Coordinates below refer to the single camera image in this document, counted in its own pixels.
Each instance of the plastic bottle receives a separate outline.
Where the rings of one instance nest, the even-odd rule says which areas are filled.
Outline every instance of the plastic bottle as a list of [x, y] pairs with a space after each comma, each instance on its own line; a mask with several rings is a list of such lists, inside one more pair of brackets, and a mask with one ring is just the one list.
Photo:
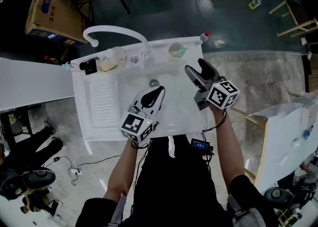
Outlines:
[[123, 64], [127, 60], [127, 52], [120, 47], [106, 50], [106, 57], [114, 64]]
[[206, 42], [207, 40], [209, 40], [209, 37], [210, 37], [210, 33], [209, 32], [205, 32], [205, 33], [202, 33], [200, 35], [200, 39], [202, 42]]
[[69, 72], [80, 72], [79, 65], [74, 63], [63, 64], [62, 69], [67, 70]]
[[252, 10], [254, 10], [256, 7], [258, 7], [260, 4], [262, 3], [262, 0], [252, 0], [252, 2], [250, 2], [248, 4], [249, 8], [251, 8]]

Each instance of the curved faucet spout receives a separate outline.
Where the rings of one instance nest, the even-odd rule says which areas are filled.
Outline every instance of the curved faucet spout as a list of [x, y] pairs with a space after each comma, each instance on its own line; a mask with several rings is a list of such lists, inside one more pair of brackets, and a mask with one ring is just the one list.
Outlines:
[[119, 27], [119, 26], [106, 26], [106, 25], [101, 25], [101, 26], [92, 26], [84, 30], [83, 32], [83, 37], [90, 42], [90, 44], [93, 47], [98, 46], [98, 40], [91, 38], [88, 34], [93, 33], [93, 32], [113, 32], [113, 33], [119, 33], [119, 34], [125, 34], [129, 35], [132, 37], [135, 37], [136, 39], [140, 40], [146, 47], [146, 50], [148, 53], [151, 53], [151, 48], [150, 45], [147, 41], [147, 39], [140, 33], [137, 33], [133, 30], [130, 30], [128, 28], [124, 27]]

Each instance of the white sink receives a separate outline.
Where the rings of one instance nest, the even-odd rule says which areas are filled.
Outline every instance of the white sink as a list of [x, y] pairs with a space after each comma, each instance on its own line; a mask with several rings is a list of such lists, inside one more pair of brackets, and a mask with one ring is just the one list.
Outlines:
[[[165, 97], [158, 115], [160, 124], [151, 137], [197, 133], [206, 129], [206, 111], [199, 111], [194, 95], [198, 90], [184, 71], [190, 65], [200, 71], [197, 60], [202, 57], [201, 46], [187, 50], [181, 60], [168, 56], [168, 46], [181, 42], [185, 46], [200, 40], [199, 37], [166, 39], [149, 42], [155, 58], [146, 59], [137, 68], [116, 68], [106, 73], [86, 76], [73, 73], [75, 100], [84, 141], [122, 141], [125, 137], [119, 131], [119, 120], [123, 111], [128, 110], [135, 96], [149, 87], [151, 79], [165, 87]], [[128, 57], [143, 51], [143, 44], [122, 47]], [[104, 52], [95, 53], [74, 60], [81, 63]]]

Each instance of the white table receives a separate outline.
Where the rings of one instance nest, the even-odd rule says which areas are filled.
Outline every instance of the white table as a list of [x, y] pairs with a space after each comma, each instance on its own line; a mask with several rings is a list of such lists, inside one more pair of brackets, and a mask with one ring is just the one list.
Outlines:
[[[309, 99], [317, 96], [301, 96], [291, 103], [278, 104], [247, 116], [248, 119], [265, 128], [260, 164], [254, 185], [263, 192], [276, 181], [292, 173], [318, 147], [318, 122], [305, 140], [298, 140], [301, 129], [302, 108]], [[257, 121], [257, 116], [267, 117], [266, 122]]]

